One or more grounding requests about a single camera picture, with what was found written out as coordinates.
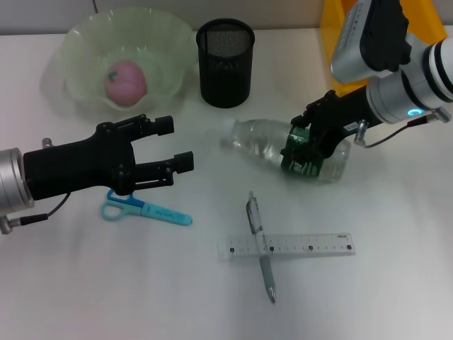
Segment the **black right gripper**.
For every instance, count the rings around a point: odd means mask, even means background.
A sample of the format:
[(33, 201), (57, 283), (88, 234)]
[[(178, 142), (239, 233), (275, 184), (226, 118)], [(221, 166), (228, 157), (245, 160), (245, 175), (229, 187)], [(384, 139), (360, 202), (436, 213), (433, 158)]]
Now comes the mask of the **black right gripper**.
[(301, 115), (291, 119), (292, 126), (309, 127), (309, 140), (303, 136), (289, 136), (281, 155), (293, 159), (329, 158), (342, 140), (357, 132), (350, 125), (362, 120), (369, 128), (375, 126), (375, 114), (364, 86), (341, 97), (330, 90), (308, 104)]

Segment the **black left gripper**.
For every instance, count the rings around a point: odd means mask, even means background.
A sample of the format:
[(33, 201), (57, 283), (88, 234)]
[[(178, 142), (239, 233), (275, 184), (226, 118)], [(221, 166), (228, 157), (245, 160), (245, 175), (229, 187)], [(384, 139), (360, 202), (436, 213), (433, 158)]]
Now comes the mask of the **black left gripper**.
[(34, 200), (94, 186), (119, 194), (173, 185), (173, 174), (194, 169), (192, 152), (163, 161), (137, 164), (131, 142), (174, 133), (169, 115), (149, 119), (138, 115), (115, 124), (103, 123), (82, 141), (27, 152), (23, 155), (25, 182)]

